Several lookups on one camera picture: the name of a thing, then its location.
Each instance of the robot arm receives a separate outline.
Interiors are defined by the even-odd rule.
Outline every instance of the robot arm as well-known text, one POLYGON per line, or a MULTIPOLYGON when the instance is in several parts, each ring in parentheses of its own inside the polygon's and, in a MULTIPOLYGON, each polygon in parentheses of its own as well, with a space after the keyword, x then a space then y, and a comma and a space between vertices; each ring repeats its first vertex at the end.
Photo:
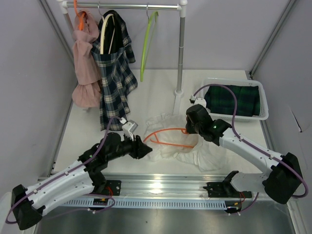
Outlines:
POLYGON ((273 157, 286 163, 302 177, 297 157, 291 153, 283 156, 270 151, 249 139, 246 140, 247 138, 239 133, 238 137, 229 123, 221 119, 212 120, 205 107, 206 101, 197 98, 194 105, 186 111, 187 132, 200 134, 206 141, 237 153, 262 172, 261 174, 231 172, 223 181, 228 196, 231 197, 232 192, 260 192, 267 193, 278 203, 286 204, 301 181, 282 163, 273 160, 273 157))
POLYGON ((12 207, 16 206, 13 214, 19 229, 25 230, 34 226, 51 210, 76 197, 90 193, 101 194, 106 187, 106 179, 101 171, 107 167, 109 161, 128 154, 132 158, 140 159, 151 152, 152 149, 142 143, 139 136, 133 135, 136 127, 137 124, 131 120, 123 125, 123 141, 119 134, 109 133, 93 160, 90 158, 98 150, 100 143, 84 152, 65 170, 45 181, 27 188, 22 185, 15 187, 12 190, 12 207))

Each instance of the white wall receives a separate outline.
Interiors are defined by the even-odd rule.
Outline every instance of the white wall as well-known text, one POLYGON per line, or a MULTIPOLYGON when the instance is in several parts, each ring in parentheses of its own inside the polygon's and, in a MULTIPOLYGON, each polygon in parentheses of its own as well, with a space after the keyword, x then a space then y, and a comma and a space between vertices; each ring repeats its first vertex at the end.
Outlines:
MULTIPOLYGON (((56 0, 47 0, 67 40, 72 38, 56 0)), ((111 0, 118 3, 176 4, 178 0, 111 0)), ((189 0, 184 68, 251 70, 288 0, 189 0)), ((117 10, 127 23, 140 68, 147 16, 144 10, 117 10)), ((91 12, 100 18, 97 9, 91 12)), ((69 9, 72 20, 73 8, 69 9)), ((147 68, 176 69, 179 17, 160 11, 147 68)))
POLYGON ((0 22, 1 197, 47 173, 76 77, 37 1, 2 1, 0 22))
MULTIPOLYGON (((312 1, 300 0, 276 42, 255 74, 269 105, 268 128, 281 153, 291 152, 300 162, 312 189, 312 1), (298 130, 296 117, 302 132, 298 130)), ((312 233, 312 192, 299 200, 308 233, 312 233)))

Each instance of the white garment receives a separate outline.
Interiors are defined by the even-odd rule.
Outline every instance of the white garment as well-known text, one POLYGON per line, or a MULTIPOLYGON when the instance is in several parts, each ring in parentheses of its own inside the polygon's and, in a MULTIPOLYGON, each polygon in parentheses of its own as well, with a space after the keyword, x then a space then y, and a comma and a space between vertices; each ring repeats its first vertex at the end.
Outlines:
MULTIPOLYGON (((167 128, 185 128, 186 116, 172 116, 161 114, 152 117, 146 122, 147 130, 144 138, 149 134, 167 128)), ((145 143, 153 151, 147 157, 152 161, 158 161, 163 158, 174 157, 181 162, 194 164, 200 171, 219 170, 228 162, 228 157, 232 153, 223 147, 218 147, 214 143, 207 142, 198 134, 184 134, 180 130, 170 130, 157 133, 160 142, 191 145, 194 148, 169 146, 157 144, 150 141, 156 140, 151 136, 145 143)))

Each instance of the clothing rack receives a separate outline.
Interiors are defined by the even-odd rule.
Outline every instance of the clothing rack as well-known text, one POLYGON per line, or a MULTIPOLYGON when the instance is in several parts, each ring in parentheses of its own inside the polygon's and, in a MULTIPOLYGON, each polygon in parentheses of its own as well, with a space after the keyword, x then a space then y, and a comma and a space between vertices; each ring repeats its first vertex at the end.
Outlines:
MULTIPOLYGON (((68 8, 74 7, 71 1, 57 0, 59 2, 62 13, 71 33, 74 30, 70 17, 68 15, 68 8)), ((180 0, 177 5, 157 5, 157 4, 117 4, 117 3, 100 3, 100 2, 78 2, 79 8, 114 8, 114 9, 140 9, 140 10, 175 10, 180 13, 180 33, 179 33, 179 55, 178 55, 178 69, 177 69, 177 84, 175 90, 175 105, 173 114, 178 115, 180 110, 181 98, 183 96, 182 90, 182 70, 183 70, 183 49, 184 49, 184 29, 185 29, 185 15, 186 15, 187 0, 180 0)))

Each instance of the plaid dress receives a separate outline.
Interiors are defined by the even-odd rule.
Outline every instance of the plaid dress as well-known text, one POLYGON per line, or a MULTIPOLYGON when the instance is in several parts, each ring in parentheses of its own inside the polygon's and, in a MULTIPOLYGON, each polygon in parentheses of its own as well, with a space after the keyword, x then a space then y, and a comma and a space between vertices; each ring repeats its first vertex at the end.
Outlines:
MULTIPOLYGON (((137 79, 129 68, 129 63, 134 63, 136 59, 131 47, 131 39, 127 32, 126 23, 116 11, 108 11, 104 14, 104 17, 107 14, 114 14, 116 38, 120 41, 119 44, 121 46, 117 47, 115 53, 104 53, 101 55, 99 36, 93 43, 91 50, 91 54, 101 71, 102 77, 102 92, 100 97, 101 131, 107 128, 110 117, 118 116, 126 118, 126 114, 130 112, 127 96, 132 90, 137 88, 137 79)), ((102 25, 103 21, 101 19, 98 25, 100 34, 102 25)), ((119 120, 114 119, 110 130, 122 130, 121 127, 122 124, 120 124, 119 120)))

